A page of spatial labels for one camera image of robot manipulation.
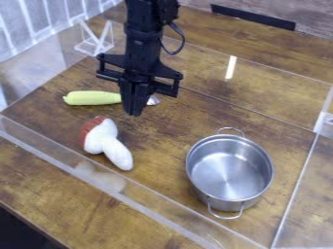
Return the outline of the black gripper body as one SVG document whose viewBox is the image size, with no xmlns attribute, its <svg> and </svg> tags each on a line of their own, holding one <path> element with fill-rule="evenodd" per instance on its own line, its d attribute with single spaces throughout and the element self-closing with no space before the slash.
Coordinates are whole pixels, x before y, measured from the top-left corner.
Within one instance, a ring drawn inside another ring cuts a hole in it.
<svg viewBox="0 0 333 249">
<path fill-rule="evenodd" d="M 163 32 L 127 31 L 125 54 L 99 53 L 98 77 L 119 83 L 121 79 L 147 83 L 153 93 L 178 96 L 182 74 L 163 65 L 161 51 Z"/>
</svg>

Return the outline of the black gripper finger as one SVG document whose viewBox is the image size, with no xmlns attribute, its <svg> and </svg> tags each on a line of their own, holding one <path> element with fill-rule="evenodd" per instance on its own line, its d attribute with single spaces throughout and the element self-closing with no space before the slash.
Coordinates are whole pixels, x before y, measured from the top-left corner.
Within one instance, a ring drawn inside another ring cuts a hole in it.
<svg viewBox="0 0 333 249">
<path fill-rule="evenodd" d="M 129 115 L 133 115 L 134 114 L 135 86 L 126 79 L 119 80 L 119 92 L 121 92 L 123 111 Z"/>
<path fill-rule="evenodd" d="M 131 87 L 130 115 L 138 117 L 147 106 L 151 96 L 151 87 L 147 83 L 134 83 Z"/>
</svg>

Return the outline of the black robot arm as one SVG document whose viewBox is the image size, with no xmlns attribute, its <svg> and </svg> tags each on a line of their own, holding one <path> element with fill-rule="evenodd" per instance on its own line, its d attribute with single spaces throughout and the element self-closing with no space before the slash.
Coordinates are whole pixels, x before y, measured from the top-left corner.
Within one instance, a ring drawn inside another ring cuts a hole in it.
<svg viewBox="0 0 333 249">
<path fill-rule="evenodd" d="M 125 54 L 99 53 L 97 77 L 119 84 L 123 111 L 138 117 L 154 93 L 177 97 L 181 72 L 161 61 L 161 51 L 178 54 L 183 48 L 170 52 L 163 44 L 163 29 L 167 25 L 181 37 L 182 30 L 173 22 L 178 18 L 177 0 L 125 0 L 127 20 Z"/>
</svg>

